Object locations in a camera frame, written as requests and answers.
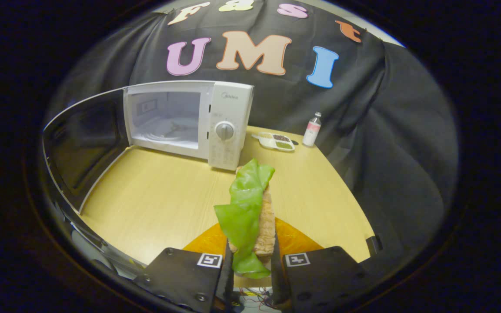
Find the yellow letter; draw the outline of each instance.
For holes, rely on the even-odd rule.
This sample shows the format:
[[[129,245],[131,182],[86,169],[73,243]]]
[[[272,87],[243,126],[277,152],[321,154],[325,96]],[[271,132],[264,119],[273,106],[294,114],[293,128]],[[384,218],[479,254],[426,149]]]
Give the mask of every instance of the yellow letter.
[[[225,2],[225,6],[221,6],[219,12],[229,12],[233,10],[245,11],[252,9],[254,0],[231,0]]]
[[[200,8],[207,7],[209,4],[210,2],[204,2],[192,7],[182,9],[181,12],[179,12],[179,15],[177,15],[171,22],[167,23],[167,25],[179,23],[183,20],[186,20],[187,16],[195,14],[196,12],[198,12],[198,10],[200,10]]]

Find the black cloth backdrop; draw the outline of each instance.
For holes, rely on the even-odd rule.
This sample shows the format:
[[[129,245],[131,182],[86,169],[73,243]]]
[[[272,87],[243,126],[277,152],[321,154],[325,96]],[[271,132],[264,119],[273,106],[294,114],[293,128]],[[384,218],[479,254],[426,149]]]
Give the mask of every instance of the black cloth backdrop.
[[[277,13],[281,3],[303,6],[308,18]],[[382,234],[386,247],[394,248],[401,263],[413,257],[438,230],[457,178],[455,120],[438,84],[406,48],[382,42],[325,10],[288,0],[256,0],[251,10],[219,12],[224,4],[211,0],[171,26],[167,23],[182,7],[131,20],[71,70],[52,99],[46,121],[87,97],[137,83],[217,80],[254,85],[249,125],[301,134],[314,113],[322,112],[316,145],[349,186],[374,232]],[[362,42],[344,36],[335,20],[352,24]],[[259,62],[246,70],[239,57],[239,69],[217,69],[226,43],[221,34],[229,30],[247,32],[255,44],[270,34],[291,38],[284,56],[286,75],[260,73]],[[180,63],[188,64],[191,41],[201,37],[211,42],[200,68],[184,77],[169,74],[167,47],[187,42]],[[331,89],[306,80],[316,61],[314,46],[340,56]]]

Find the sandwich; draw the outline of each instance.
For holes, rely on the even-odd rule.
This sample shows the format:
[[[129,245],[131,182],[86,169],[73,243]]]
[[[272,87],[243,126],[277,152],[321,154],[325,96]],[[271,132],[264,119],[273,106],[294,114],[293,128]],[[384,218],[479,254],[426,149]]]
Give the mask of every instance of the sandwich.
[[[276,235],[269,182],[275,170],[252,159],[237,169],[229,188],[230,204],[214,206],[221,231],[233,252],[233,271],[260,279],[270,275]]]

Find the midea logo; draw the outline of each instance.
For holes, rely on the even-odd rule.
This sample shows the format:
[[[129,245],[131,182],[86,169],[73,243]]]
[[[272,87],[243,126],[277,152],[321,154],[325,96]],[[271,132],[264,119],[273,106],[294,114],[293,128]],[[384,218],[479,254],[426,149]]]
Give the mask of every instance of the midea logo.
[[[234,95],[230,95],[228,93],[221,93],[221,97],[224,99],[239,99],[239,97],[234,96]]]

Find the brown food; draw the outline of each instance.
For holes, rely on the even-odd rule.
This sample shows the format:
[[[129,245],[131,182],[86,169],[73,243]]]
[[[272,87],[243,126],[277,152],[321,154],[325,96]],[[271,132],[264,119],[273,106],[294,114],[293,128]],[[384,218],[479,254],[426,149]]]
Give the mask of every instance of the brown food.
[[[277,140],[282,140],[282,141],[287,141],[287,142],[290,141],[290,139],[288,137],[285,137],[284,135],[274,135],[274,138]]]

